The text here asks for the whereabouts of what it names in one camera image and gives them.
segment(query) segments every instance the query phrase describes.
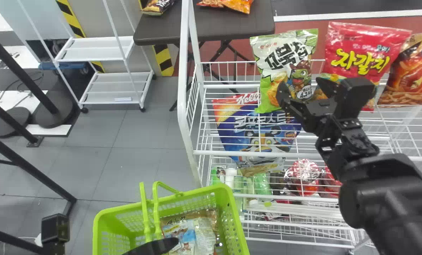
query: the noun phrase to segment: green shopping basket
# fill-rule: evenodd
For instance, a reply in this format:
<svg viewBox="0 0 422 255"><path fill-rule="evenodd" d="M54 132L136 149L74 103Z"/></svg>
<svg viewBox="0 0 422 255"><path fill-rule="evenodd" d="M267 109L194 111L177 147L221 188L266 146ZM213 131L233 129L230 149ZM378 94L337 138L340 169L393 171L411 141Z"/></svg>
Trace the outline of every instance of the green shopping basket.
<svg viewBox="0 0 422 255"><path fill-rule="evenodd" d="M173 193L158 198L158 187ZM146 242L162 239L160 219L189 211L218 208L222 248L227 255L248 255L247 242L232 190L219 183L179 192L166 184L153 184L153 200L147 200L140 183L141 202L101 210L93 223L93 255L121 255Z"/></svg>

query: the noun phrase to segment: blue object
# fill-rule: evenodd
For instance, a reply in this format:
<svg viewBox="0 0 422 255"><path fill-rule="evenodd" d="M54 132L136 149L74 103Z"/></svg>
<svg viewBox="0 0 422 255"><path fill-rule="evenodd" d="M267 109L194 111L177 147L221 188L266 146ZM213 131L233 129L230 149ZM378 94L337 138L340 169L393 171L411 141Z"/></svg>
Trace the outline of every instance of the blue object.
<svg viewBox="0 0 422 255"><path fill-rule="evenodd" d="M86 62L61 62L60 69L81 69L86 66ZM56 70L57 68L52 62L41 62L38 66L39 70Z"/></svg>

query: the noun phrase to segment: chip bag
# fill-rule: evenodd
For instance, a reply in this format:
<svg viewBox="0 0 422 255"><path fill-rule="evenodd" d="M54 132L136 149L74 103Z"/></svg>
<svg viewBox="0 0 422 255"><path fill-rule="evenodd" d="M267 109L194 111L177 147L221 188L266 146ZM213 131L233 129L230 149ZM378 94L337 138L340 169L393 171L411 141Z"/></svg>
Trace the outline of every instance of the chip bag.
<svg viewBox="0 0 422 255"><path fill-rule="evenodd" d="M214 8L223 8L225 7L222 4L223 0L202 0L197 3L198 6L207 6L207 7L214 7Z"/></svg>
<svg viewBox="0 0 422 255"><path fill-rule="evenodd" d="M339 83L363 76L377 86L398 56L411 31L362 24L329 22L326 35L325 63L321 77ZM316 88L314 99L327 98ZM375 99L362 108L373 111Z"/></svg>
<svg viewBox="0 0 422 255"><path fill-rule="evenodd" d="M403 45L379 104L422 104L422 33L414 34Z"/></svg>
<svg viewBox="0 0 422 255"><path fill-rule="evenodd" d="M222 3L230 9L249 14L253 0L222 0Z"/></svg>
<svg viewBox="0 0 422 255"><path fill-rule="evenodd" d="M257 114L258 93L212 100L220 140L226 151L289 152L301 130L300 123L284 111ZM243 176L280 172L285 158L278 155L231 156Z"/></svg>
<svg viewBox="0 0 422 255"><path fill-rule="evenodd" d="M166 11L176 0L150 0L142 12L148 15L159 16Z"/></svg>
<svg viewBox="0 0 422 255"><path fill-rule="evenodd" d="M261 73L261 104L258 113L279 110L276 99L280 83L288 85L292 98L310 100L311 54L315 52L318 29L292 30L282 34L250 38L253 55Z"/></svg>

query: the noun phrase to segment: black pole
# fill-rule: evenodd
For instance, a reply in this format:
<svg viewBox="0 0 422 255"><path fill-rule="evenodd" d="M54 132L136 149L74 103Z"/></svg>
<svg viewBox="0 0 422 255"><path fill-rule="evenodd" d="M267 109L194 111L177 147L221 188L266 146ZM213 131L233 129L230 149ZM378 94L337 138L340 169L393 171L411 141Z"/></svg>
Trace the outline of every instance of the black pole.
<svg viewBox="0 0 422 255"><path fill-rule="evenodd" d="M13 129L15 129L19 134L23 135L29 142L35 144L39 142L38 138L28 132L20 123L18 123L9 113L7 113L3 108L0 107L0 118L9 124Z"/></svg>
<svg viewBox="0 0 422 255"><path fill-rule="evenodd" d="M44 254L44 248L37 246L34 243L25 241L23 239L20 239L18 237L12 236L10 234L7 234L5 232L0 231L0 241L13 245L15 247L19 247L25 250L29 250L30 252L34 252L36 254Z"/></svg>
<svg viewBox="0 0 422 255"><path fill-rule="evenodd" d="M0 141L0 153L4 155L8 160L15 163L18 167L25 170L27 173L31 174L31 176L36 178L38 181L42 182L44 185L49 187L51 190L53 190L55 193L60 195L62 198L72 203L75 203L77 201L77 199L73 195L71 195L61 186L59 186L55 181L52 181L52 179L47 177L44 173L39 171L39 169L37 169L28 161L26 161L23 157L18 155L11 148L6 146L2 141Z"/></svg>
<svg viewBox="0 0 422 255"><path fill-rule="evenodd" d="M0 59L9 69L28 87L34 96L44 105L51 114L58 113L58 108L52 101L42 92L42 90L34 83L33 79L21 68L13 57L0 44Z"/></svg>

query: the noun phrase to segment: blue snack bag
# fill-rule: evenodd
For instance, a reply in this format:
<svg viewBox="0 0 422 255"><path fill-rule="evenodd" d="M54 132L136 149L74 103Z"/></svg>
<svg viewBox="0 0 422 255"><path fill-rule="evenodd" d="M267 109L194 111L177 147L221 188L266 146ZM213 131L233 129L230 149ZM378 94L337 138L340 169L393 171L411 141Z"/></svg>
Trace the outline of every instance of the blue snack bag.
<svg viewBox="0 0 422 255"><path fill-rule="evenodd" d="M212 100L220 140L226 151L289 152L301 130L300 123L284 111L259 114L257 92ZM257 155L230 156L243 176L280 172L285 158Z"/></svg>

